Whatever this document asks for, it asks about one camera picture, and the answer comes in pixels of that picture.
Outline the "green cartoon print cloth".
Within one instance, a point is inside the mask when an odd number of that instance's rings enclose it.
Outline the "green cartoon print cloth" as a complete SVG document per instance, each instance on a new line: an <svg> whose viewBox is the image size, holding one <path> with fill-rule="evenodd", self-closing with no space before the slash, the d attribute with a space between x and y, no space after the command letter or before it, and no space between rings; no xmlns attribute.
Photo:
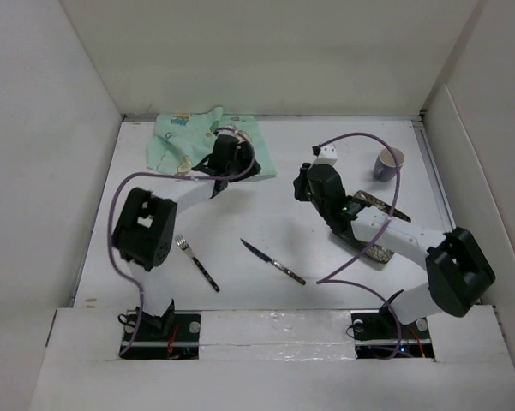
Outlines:
<svg viewBox="0 0 515 411"><path fill-rule="evenodd" d="M161 114L147 144L147 168L162 174L185 174L213 149L216 128L233 126L255 149L260 173L252 182L274 178L276 167L253 116L226 114L220 106L203 114Z"/></svg>

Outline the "purple mug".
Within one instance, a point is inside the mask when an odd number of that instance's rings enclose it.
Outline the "purple mug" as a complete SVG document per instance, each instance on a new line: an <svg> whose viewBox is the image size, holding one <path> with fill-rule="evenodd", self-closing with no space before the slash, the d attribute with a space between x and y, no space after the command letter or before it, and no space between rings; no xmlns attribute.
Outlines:
<svg viewBox="0 0 515 411"><path fill-rule="evenodd" d="M377 156L372 176L376 181L389 182L397 175L405 160L405 155L398 148L383 149Z"/></svg>

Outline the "steel knife patterned handle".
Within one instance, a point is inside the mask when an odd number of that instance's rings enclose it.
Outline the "steel knife patterned handle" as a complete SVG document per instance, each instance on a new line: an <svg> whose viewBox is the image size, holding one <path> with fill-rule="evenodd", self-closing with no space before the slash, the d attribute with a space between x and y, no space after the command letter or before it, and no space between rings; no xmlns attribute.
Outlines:
<svg viewBox="0 0 515 411"><path fill-rule="evenodd" d="M294 271L288 269L286 266L279 263L276 259L273 259L270 256L266 255L261 250L251 245L249 242L245 241L244 239L240 239L240 241L257 258L263 260L269 265L274 266L276 269L282 271L285 275L295 280L299 284L305 285L307 283L302 277L298 276Z"/></svg>

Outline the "black floral square plate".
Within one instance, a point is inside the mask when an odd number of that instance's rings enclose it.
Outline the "black floral square plate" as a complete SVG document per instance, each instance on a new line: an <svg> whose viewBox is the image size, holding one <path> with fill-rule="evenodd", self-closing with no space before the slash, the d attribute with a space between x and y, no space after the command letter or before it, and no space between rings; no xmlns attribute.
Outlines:
<svg viewBox="0 0 515 411"><path fill-rule="evenodd" d="M369 203L371 206L376 206L384 213L389 213L392 208L392 206L387 204L385 201L363 190L356 191L353 197L355 199L359 199L366 203ZM411 218L405 213L401 212L398 208L394 209L393 216L402 219L406 222L411 222ZM353 234L351 234L349 230L346 230L345 232L341 233L334 232L333 234L347 247L350 247L351 249L356 250L357 252L362 251L367 246L367 242L355 239L353 237ZM380 264L388 263L393 255L394 252L392 250L383 248L379 245L373 245L366 252L367 257Z"/></svg>

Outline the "steel fork black handle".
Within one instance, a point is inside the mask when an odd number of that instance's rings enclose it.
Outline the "steel fork black handle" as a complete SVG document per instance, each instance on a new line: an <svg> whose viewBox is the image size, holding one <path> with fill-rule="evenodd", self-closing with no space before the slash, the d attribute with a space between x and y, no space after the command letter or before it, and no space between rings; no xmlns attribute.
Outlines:
<svg viewBox="0 0 515 411"><path fill-rule="evenodd" d="M190 245L186 242L186 240L181 235L175 236L175 242L177 246L188 256L188 258L195 264L195 266L198 268L202 276L207 280L207 282L210 284L210 286L213 288L213 290L216 293L220 292L220 287L215 282L215 280L212 278L212 276L209 274L207 269L204 267L204 265L198 260L198 258L195 256L192 248Z"/></svg>

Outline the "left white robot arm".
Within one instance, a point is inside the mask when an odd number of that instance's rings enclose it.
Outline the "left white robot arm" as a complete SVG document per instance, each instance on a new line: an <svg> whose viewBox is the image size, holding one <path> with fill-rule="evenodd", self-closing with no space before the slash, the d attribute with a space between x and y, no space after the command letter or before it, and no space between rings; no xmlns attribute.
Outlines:
<svg viewBox="0 0 515 411"><path fill-rule="evenodd" d="M130 189L115 223L108 222L107 252L120 277L138 289L136 308L138 325L155 339L165 339L172 332L175 303L167 278L159 267L173 245L177 216L190 207L210 200L230 183L260 173L255 149L241 130L223 126L215 132L212 151L188 174L166 175L136 172L127 176L113 195L109 216L127 183L137 177L171 181L164 192L144 188Z"/></svg>

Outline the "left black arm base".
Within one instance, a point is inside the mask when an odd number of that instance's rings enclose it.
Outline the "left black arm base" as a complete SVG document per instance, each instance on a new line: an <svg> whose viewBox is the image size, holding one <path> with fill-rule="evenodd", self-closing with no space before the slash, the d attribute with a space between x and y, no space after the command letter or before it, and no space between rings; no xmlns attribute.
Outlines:
<svg viewBox="0 0 515 411"><path fill-rule="evenodd" d="M137 314L119 314L123 336L119 357L123 360L198 360L201 314L169 313L163 321L144 314L136 333Z"/></svg>

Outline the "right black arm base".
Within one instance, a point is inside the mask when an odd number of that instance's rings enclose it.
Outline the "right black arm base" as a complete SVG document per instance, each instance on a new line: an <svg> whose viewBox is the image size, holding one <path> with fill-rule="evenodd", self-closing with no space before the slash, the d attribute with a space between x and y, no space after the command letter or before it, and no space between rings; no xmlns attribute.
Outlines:
<svg viewBox="0 0 515 411"><path fill-rule="evenodd" d="M392 319L383 319L376 310L351 312L351 324L345 330L355 342L358 360L434 359L428 321L418 319L400 326L401 338Z"/></svg>

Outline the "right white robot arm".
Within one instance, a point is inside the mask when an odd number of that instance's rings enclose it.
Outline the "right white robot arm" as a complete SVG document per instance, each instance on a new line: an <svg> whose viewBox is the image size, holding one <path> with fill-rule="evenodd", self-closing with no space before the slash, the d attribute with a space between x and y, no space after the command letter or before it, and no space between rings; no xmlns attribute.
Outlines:
<svg viewBox="0 0 515 411"><path fill-rule="evenodd" d="M294 181L295 197L310 202L340 240L380 261L397 253L426 271L426 283L393 295L381 308L379 327L399 337L414 321L436 313L462 318L495 281L474 236L424 229L388 210L348 195L329 164L305 163Z"/></svg>

